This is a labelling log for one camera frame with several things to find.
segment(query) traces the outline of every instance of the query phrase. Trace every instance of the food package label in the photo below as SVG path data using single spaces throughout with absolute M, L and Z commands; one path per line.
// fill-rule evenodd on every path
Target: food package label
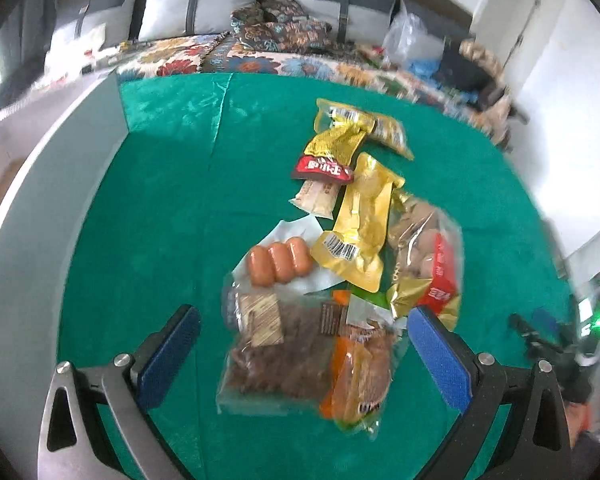
M 433 278 L 419 303 L 428 306 L 434 314 L 440 314 L 445 304 L 458 293 L 455 274 L 454 248 L 439 233 L 436 236 Z
M 353 171 L 326 156 L 303 155 L 298 160 L 292 178 L 310 178 L 330 184 L 349 184 L 353 181 Z
M 238 294 L 240 332 L 251 336 L 251 345 L 283 342 L 280 308 L 275 294 Z

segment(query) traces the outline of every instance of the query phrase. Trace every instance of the red label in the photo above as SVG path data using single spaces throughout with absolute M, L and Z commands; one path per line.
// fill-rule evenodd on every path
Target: red label
M 418 304 L 427 305 L 436 316 L 447 302 L 458 293 L 454 248 L 442 234 L 436 236 L 433 260 L 433 280 Z
M 303 155 L 298 160 L 292 177 L 350 184 L 353 182 L 353 171 L 349 166 L 340 164 L 334 158 Z

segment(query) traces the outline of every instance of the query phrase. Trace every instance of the patterned pillow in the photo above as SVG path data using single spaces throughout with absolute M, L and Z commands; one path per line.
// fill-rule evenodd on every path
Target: patterned pillow
M 268 22 L 288 23 L 309 19 L 302 5 L 295 0 L 266 0 L 262 9 Z
M 264 10 L 257 2 L 232 12 L 231 28 L 244 49 L 307 54 L 333 46 L 325 22 L 300 20 L 277 23 L 263 20 Z

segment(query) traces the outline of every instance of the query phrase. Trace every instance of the yellow snack wrapper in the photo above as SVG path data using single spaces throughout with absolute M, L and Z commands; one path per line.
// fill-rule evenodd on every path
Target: yellow snack wrapper
M 353 285 L 377 292 L 391 192 L 403 185 L 403 177 L 360 153 L 333 231 L 323 232 L 311 248 L 314 260 Z
M 317 134 L 305 147 L 304 154 L 335 158 L 340 164 L 348 166 L 366 133 L 365 129 L 350 121 L 335 124 Z
M 324 130 L 342 123 L 352 121 L 368 133 L 368 138 L 384 144 L 400 155 L 413 160 L 413 153 L 407 144 L 407 133 L 404 125 L 387 115 L 365 112 L 355 106 L 318 99 L 318 114 L 314 121 L 314 130 Z

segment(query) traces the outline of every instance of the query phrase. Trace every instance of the floral blanket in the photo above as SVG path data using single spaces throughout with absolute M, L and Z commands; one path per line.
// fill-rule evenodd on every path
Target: floral blanket
M 205 56 L 201 72 L 278 74 L 357 86 L 434 107 L 448 117 L 483 131 L 494 145 L 502 149 L 507 147 L 509 95 L 506 94 L 488 110 L 478 112 L 456 96 L 427 84 L 409 72 L 381 70 L 378 66 L 368 48 L 359 47 L 355 56 L 350 52 L 326 56 L 254 52 L 243 49 L 240 43 L 228 36 Z
M 508 94 L 493 107 L 478 112 L 411 73 L 380 69 L 369 47 L 349 46 L 346 51 L 333 50 L 320 56 L 254 52 L 244 50 L 228 33 L 122 44 L 96 55 L 88 52 L 84 59 L 72 60 L 66 71 L 56 69 L 53 75 L 43 76 L 33 89 L 46 89 L 76 79 L 87 64 L 96 70 L 115 67 L 120 82 L 200 72 L 265 73 L 321 79 L 434 107 L 448 117 L 483 131 L 501 149 L 505 149 L 509 141 L 506 119 L 511 102 Z

